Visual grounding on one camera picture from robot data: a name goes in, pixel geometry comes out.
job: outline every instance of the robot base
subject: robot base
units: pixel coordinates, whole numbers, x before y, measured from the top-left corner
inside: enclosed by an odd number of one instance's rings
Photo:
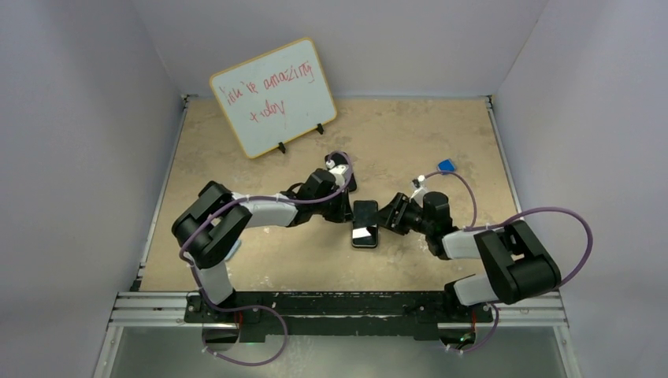
[[[439,330],[439,323],[491,323],[483,305],[451,306],[443,291],[236,291],[221,306],[263,305],[275,309],[290,335],[412,336],[416,340],[454,343],[468,328]],[[241,312],[241,343],[262,343],[283,335],[280,322],[266,311]],[[186,323],[232,323],[234,313],[219,313],[199,295],[187,297]]]

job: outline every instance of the whiteboard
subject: whiteboard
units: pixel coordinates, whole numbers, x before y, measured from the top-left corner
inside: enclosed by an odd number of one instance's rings
[[[332,94],[309,38],[216,73],[209,84],[249,158],[336,118]]]

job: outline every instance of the phone screen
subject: phone screen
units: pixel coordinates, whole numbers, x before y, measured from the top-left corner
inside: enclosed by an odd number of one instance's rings
[[[378,212],[376,201],[353,202],[353,241],[357,248],[375,248],[378,246],[378,224],[375,215]]]

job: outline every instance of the gray wall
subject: gray wall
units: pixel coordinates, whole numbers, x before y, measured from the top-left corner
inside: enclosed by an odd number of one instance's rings
[[[588,378],[668,372],[666,18],[663,0],[550,0],[495,104],[522,205],[592,224],[592,259],[563,289]],[[577,222],[532,222],[573,267]]]
[[[180,98],[130,0],[1,0],[0,36],[0,376],[89,377]]]
[[[494,93],[547,0],[134,0],[182,93],[304,36],[335,95]]]

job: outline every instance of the tan table surface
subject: tan table surface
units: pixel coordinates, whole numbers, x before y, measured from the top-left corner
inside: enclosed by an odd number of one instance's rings
[[[197,199],[209,180],[232,191],[272,195],[304,181],[323,157],[344,150],[352,158],[356,199],[389,203],[400,191],[410,195],[410,181],[453,159],[457,172],[477,196],[478,224],[503,221],[515,213],[514,201],[494,131],[481,100],[336,101],[338,117],[325,134],[311,132],[256,159],[246,158],[213,99],[196,99],[187,112],[172,171],[158,215],[141,285],[142,291],[190,291],[195,288],[178,259],[172,222]],[[435,176],[427,188],[450,198],[452,217],[467,225],[472,204],[452,176]],[[331,224],[314,216],[296,228],[250,228],[228,263],[237,290],[439,290],[452,280],[480,272],[477,260],[441,261],[424,237],[380,230],[373,250],[351,247],[351,225]]]

